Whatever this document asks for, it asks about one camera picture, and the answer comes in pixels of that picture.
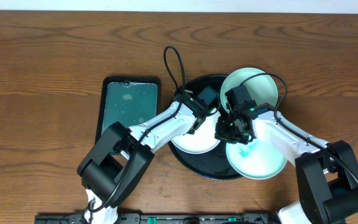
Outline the white plate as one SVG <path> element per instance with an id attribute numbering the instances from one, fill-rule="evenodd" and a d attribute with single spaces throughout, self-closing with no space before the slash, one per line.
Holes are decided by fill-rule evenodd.
<path id="1" fill-rule="evenodd" d="M 203 154 L 214 149 L 221 141 L 216 139 L 215 129 L 220 112 L 213 109 L 214 115 L 208 116 L 194 134 L 184 134 L 172 139 L 179 150 L 189 154 Z"/>

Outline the mint green plate with stain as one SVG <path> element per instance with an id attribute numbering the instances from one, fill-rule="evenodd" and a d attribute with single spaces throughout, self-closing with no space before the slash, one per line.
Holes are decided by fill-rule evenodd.
<path id="1" fill-rule="evenodd" d="M 226 155 L 229 164 L 240 175 L 264 180 L 279 174 L 287 160 L 269 143 L 253 140 L 248 144 L 226 144 Z"/>

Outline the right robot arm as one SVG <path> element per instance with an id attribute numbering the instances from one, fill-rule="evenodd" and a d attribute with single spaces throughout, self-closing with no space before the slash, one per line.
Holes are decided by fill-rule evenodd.
<path id="1" fill-rule="evenodd" d="M 299 200 L 276 212 L 278 223 L 345 223 L 358 213 L 358 162 L 348 143 L 316 138 L 269 105 L 219 118 L 216 138 L 244 177 L 268 179 L 294 165 Z"/>

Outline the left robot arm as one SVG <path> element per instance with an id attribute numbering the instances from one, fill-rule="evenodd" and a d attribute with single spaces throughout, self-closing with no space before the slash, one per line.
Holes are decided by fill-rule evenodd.
<path id="1" fill-rule="evenodd" d="M 173 138 L 194 134 L 208 116 L 217 112 L 215 92 L 177 94 L 163 113 L 141 124 L 110 125 L 77 168 L 91 197 L 86 223 L 106 222 L 109 208 L 117 208 L 134 190 L 155 156 Z"/>

